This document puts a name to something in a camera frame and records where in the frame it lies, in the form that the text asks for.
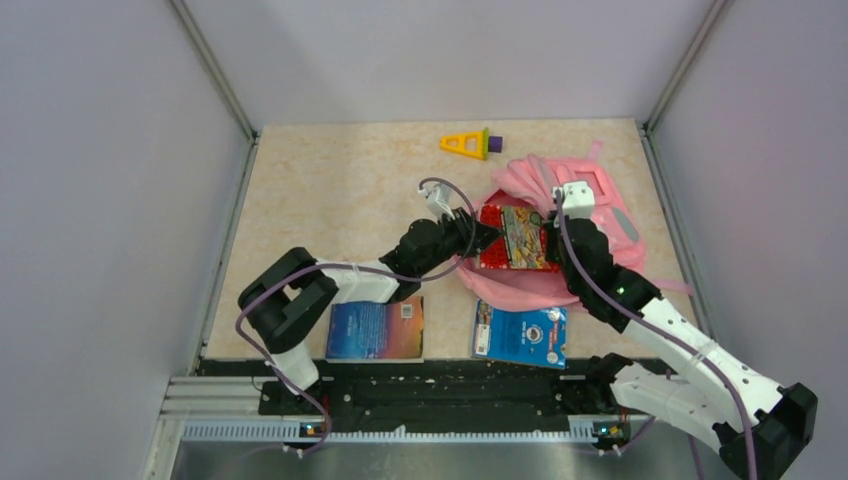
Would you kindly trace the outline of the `light blue paperback book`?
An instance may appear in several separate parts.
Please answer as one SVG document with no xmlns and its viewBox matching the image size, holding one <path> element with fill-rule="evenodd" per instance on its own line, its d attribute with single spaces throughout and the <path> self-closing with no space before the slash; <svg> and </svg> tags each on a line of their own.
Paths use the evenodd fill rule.
<svg viewBox="0 0 848 480">
<path fill-rule="evenodd" d="M 566 323 L 563 307 L 510 312 L 477 302 L 471 356 L 531 367 L 564 370 Z"/>
</svg>

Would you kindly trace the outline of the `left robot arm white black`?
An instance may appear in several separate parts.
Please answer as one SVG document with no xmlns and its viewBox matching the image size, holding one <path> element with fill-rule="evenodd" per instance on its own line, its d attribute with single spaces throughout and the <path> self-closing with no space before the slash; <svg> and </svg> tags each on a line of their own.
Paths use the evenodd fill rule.
<svg viewBox="0 0 848 480">
<path fill-rule="evenodd" d="M 319 260 L 303 247 L 287 251 L 237 299 L 271 368 L 283 376 L 283 401 L 302 414 L 319 404 L 319 372 L 305 339 L 329 307 L 403 301 L 422 282 L 437 279 L 437 267 L 475 258 L 502 235 L 458 208 L 438 220 L 412 222 L 392 250 L 371 262 Z"/>
</svg>

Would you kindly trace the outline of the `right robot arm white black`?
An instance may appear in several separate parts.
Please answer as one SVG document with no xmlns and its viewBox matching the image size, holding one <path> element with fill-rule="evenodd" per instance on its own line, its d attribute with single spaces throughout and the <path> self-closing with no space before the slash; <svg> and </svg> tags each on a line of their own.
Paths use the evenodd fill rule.
<svg viewBox="0 0 848 480">
<path fill-rule="evenodd" d="M 619 265 L 607 236 L 589 219 L 543 225 L 547 253 L 566 287 L 597 320 L 647 346 L 677 375 L 668 380 L 618 354 L 598 363 L 586 385 L 600 412 L 641 411 L 694 437 L 740 479 L 779 479 L 813 437 L 817 396 L 782 385 L 723 349 L 686 319 L 660 289 Z"/>
</svg>

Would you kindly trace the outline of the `red 156-storey treehouse book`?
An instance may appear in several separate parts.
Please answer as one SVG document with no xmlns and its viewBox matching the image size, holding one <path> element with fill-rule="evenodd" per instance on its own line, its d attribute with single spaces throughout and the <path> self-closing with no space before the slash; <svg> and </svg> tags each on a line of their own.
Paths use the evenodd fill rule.
<svg viewBox="0 0 848 480">
<path fill-rule="evenodd" d="M 485 204 L 482 223 L 502 230 L 502 238 L 483 251 L 476 267 L 489 270 L 557 272 L 546 258 L 544 218 L 532 206 Z"/>
</svg>

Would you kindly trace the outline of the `pink student backpack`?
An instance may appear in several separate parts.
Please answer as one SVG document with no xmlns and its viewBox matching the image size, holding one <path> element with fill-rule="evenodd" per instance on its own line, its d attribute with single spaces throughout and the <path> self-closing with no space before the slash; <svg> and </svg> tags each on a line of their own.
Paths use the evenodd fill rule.
<svg viewBox="0 0 848 480">
<path fill-rule="evenodd" d="M 594 194 L 592 220 L 609 241 L 614 260 L 644 271 L 647 245 L 633 224 L 612 177 L 599 165 L 602 143 L 595 140 L 583 157 L 529 154 L 491 173 L 493 191 L 475 202 L 484 223 L 505 236 L 481 256 L 456 270 L 462 283 L 489 305 L 511 312 L 567 307 L 578 302 L 566 288 L 559 265 L 545 258 L 551 238 L 538 219 L 554 209 L 552 188 L 584 181 Z"/>
</svg>

